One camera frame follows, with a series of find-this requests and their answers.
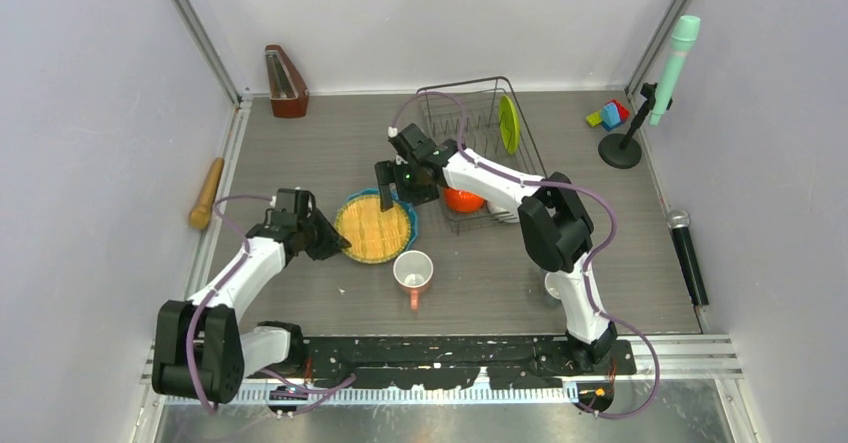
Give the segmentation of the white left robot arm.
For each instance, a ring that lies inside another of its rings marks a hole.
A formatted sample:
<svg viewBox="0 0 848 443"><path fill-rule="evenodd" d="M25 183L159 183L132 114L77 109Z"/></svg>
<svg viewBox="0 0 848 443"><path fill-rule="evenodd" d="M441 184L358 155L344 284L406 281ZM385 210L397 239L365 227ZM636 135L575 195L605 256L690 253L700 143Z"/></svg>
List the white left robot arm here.
<svg viewBox="0 0 848 443"><path fill-rule="evenodd" d="M150 376L157 394L194 399L213 412L231 402L249 376L271 370L293 377L306 368L300 326L270 321L243 333L239 321L295 257L323 261L351 244L308 190L279 189L258 199L266 205L263 219L244 232L230 262L189 298L160 308Z"/></svg>

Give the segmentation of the white bowl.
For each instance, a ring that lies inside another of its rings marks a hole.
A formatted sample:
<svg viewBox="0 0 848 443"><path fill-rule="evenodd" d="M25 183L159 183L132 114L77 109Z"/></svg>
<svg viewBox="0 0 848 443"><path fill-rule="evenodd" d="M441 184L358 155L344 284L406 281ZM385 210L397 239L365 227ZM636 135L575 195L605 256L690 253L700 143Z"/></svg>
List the white bowl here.
<svg viewBox="0 0 848 443"><path fill-rule="evenodd" d="M519 222L519 218L516 215L492 201L486 201L486 208L489 211L490 216L498 222L507 224L517 224Z"/></svg>

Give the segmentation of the pink floral mug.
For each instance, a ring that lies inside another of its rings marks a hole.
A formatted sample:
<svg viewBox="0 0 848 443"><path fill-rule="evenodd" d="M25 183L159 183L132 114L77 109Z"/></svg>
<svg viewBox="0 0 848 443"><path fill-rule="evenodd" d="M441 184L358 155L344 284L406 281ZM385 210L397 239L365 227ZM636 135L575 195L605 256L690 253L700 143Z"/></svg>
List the pink floral mug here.
<svg viewBox="0 0 848 443"><path fill-rule="evenodd" d="M392 275L398 287L408 295L410 309L417 312L422 294L432 283L434 275L432 259L419 250L405 251L394 260Z"/></svg>

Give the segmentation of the blue plate with bamboo mat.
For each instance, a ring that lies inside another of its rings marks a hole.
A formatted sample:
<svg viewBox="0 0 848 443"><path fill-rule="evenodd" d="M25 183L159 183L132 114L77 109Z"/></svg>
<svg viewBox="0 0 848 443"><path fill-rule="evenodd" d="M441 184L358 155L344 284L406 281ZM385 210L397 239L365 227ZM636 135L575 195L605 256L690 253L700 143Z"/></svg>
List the blue plate with bamboo mat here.
<svg viewBox="0 0 848 443"><path fill-rule="evenodd" d="M391 208L381 210L376 188L351 195L337 211L334 227L350 245L344 255L363 264L389 262L409 250L418 238L418 215L390 193Z"/></svg>

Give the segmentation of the lime green plate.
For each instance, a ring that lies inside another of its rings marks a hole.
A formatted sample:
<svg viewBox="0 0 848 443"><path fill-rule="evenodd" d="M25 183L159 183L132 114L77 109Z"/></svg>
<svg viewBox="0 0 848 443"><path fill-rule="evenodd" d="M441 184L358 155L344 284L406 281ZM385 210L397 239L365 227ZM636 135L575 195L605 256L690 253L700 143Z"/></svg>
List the lime green plate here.
<svg viewBox="0 0 848 443"><path fill-rule="evenodd" d="M513 155L519 148L521 131L518 108L509 96L502 96L499 100L498 120L505 151Z"/></svg>

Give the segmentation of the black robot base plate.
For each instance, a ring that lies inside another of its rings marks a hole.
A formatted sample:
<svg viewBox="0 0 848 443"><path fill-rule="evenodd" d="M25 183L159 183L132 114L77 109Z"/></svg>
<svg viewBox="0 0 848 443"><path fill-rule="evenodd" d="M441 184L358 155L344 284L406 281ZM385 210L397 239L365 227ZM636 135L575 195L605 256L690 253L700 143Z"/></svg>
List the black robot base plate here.
<svg viewBox="0 0 848 443"><path fill-rule="evenodd" d="M320 388L353 376L357 389L466 389L487 380L497 390L552 388L562 377L630 376L631 345L617 340L595 361L564 336L310 337L270 367Z"/></svg>

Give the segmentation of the orange plastic bowl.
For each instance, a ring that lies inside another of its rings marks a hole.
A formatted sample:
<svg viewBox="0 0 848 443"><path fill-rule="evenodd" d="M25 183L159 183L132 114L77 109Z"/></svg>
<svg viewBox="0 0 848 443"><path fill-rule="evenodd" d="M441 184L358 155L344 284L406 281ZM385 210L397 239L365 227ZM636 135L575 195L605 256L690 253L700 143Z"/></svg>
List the orange plastic bowl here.
<svg viewBox="0 0 848 443"><path fill-rule="evenodd" d="M444 188L443 198L445 205L452 211L460 214L469 214L483 208L486 200L478 195L464 190Z"/></svg>

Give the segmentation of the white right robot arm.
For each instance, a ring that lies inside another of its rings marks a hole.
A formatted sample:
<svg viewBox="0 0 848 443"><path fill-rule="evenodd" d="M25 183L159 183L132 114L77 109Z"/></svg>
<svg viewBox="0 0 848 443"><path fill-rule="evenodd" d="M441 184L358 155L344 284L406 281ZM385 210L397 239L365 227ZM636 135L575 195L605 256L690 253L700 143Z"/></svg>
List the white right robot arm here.
<svg viewBox="0 0 848 443"><path fill-rule="evenodd" d="M375 165L382 210L395 200L422 205L453 189L506 211L520 225L527 255L558 294L572 363L589 374L605 366L618 333L597 295L591 262L594 224L582 190L562 173L526 174L455 140L438 144L415 124L391 127L387 135L396 156Z"/></svg>

